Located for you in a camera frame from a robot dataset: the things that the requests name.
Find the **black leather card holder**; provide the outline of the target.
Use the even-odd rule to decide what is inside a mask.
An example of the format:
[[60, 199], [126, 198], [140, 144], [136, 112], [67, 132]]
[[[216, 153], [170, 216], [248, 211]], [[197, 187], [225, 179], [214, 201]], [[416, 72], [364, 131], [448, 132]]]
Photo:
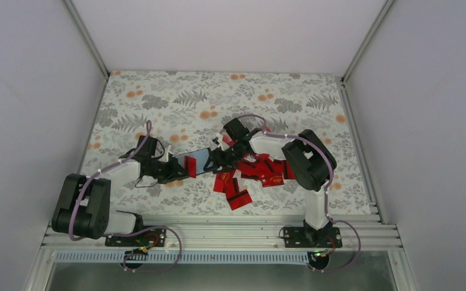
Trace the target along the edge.
[[215, 169], [211, 156], [210, 148], [200, 149], [175, 156], [179, 165], [181, 165], [190, 178], [196, 178]]

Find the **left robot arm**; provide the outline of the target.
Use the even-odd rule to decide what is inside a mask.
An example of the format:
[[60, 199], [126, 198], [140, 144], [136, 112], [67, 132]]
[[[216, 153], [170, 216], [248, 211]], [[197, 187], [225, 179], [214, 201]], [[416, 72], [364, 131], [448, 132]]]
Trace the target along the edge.
[[51, 228], [68, 234], [73, 241], [119, 235], [131, 246], [142, 242], [145, 230], [137, 224], [138, 215], [112, 210], [110, 197], [113, 191], [145, 176], [159, 184], [189, 176], [184, 165], [167, 150], [160, 156], [156, 154], [158, 143], [156, 138], [142, 136], [134, 149], [94, 174], [67, 175], [52, 216]]

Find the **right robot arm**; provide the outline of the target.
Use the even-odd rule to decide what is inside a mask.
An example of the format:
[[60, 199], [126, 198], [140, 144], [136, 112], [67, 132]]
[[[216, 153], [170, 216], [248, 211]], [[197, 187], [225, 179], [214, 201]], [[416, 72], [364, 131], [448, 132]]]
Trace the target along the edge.
[[318, 247], [328, 238], [333, 224], [328, 208], [328, 188], [332, 184], [336, 160], [317, 135], [309, 129], [297, 135], [279, 135], [262, 122], [249, 130], [240, 118], [229, 121], [214, 139], [216, 148], [199, 166], [199, 171], [216, 174], [215, 191], [226, 195], [231, 209], [251, 199], [238, 188], [241, 179], [261, 182], [263, 187], [281, 186], [294, 180], [305, 195], [305, 241]]

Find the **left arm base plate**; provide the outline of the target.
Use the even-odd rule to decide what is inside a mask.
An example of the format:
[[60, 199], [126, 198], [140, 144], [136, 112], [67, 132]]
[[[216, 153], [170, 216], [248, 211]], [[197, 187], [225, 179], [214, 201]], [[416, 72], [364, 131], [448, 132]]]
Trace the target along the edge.
[[143, 232], [136, 236], [108, 236], [105, 240], [105, 246], [107, 247], [163, 247], [165, 244], [165, 238], [167, 230], [165, 229], [154, 229], [147, 232]]

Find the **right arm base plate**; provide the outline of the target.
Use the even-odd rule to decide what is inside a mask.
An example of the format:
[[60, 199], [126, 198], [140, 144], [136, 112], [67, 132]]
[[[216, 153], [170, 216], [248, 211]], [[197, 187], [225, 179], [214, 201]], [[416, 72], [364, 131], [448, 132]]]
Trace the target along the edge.
[[279, 233], [286, 248], [342, 248], [338, 227], [326, 231], [305, 230], [304, 227], [284, 226]]

